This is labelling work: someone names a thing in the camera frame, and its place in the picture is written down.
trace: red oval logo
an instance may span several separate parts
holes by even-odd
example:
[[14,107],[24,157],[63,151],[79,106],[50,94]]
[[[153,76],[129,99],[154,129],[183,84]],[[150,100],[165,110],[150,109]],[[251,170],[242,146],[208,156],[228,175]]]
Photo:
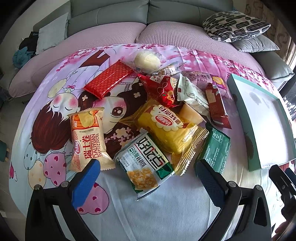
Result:
[[169,118],[167,118],[167,117],[165,117],[163,115],[157,115],[157,116],[155,116],[155,119],[160,124],[163,124],[164,126],[171,126],[173,124],[173,122]]
[[77,155],[79,155],[80,152],[81,152],[81,146],[80,146],[79,141],[76,140],[76,141],[75,141],[75,153],[76,153]]

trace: open box lid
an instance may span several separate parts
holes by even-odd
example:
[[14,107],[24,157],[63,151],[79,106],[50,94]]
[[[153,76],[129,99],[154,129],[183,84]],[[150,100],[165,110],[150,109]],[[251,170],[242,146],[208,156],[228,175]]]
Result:
[[292,129],[278,97],[235,74],[227,80],[244,130],[249,171],[296,158]]

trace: yellow bread package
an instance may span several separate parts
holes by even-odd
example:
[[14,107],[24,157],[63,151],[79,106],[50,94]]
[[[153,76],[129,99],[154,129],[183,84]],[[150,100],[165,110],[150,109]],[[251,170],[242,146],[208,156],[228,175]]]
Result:
[[203,140],[208,130],[179,117],[154,99],[148,100],[135,114],[120,121],[147,130],[162,151],[178,157],[173,163],[174,171],[183,174],[191,161],[196,142]]
[[106,152],[103,113],[104,107],[99,107],[69,115],[74,145],[71,170],[81,172],[92,158],[99,160],[101,170],[115,168],[114,161]]

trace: blue cloth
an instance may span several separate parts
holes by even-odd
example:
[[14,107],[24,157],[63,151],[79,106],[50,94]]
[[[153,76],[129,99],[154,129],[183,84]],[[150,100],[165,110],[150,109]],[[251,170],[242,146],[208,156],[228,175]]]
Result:
[[27,63],[31,59],[34,52],[28,52],[27,50],[28,47],[24,47],[21,50],[15,52],[15,54],[12,57],[12,63],[15,67],[20,69],[25,65],[25,63]]

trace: table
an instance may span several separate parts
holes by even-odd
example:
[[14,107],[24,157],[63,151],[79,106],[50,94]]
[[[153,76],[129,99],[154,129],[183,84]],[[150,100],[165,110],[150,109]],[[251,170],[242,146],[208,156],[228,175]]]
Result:
[[[82,89],[118,59],[126,60],[137,49],[149,49],[164,55],[170,62],[184,63],[183,70],[207,72],[223,80],[227,80],[231,73],[240,75],[282,100],[273,84],[261,74],[198,50],[169,45],[126,44],[78,51],[61,61],[45,77],[26,106],[17,129],[9,190],[24,215],[34,185],[52,188],[75,175],[69,170],[73,145],[68,114],[104,106],[103,130],[111,157],[138,134],[136,129],[118,122],[133,114],[147,99],[135,74],[123,79],[101,101]],[[223,176],[242,187],[261,185],[273,225],[282,205],[279,192],[268,178],[268,170],[248,171],[238,111],[233,100],[224,99],[224,104],[232,130],[223,129],[231,138]],[[193,162],[182,177],[172,176],[151,195],[140,201],[135,199],[128,176],[117,165],[113,170],[101,172],[86,202],[77,210],[99,240],[197,240],[219,211],[195,177]],[[59,209],[55,210],[66,237],[73,240]],[[239,213],[227,237],[234,231],[238,217]]]

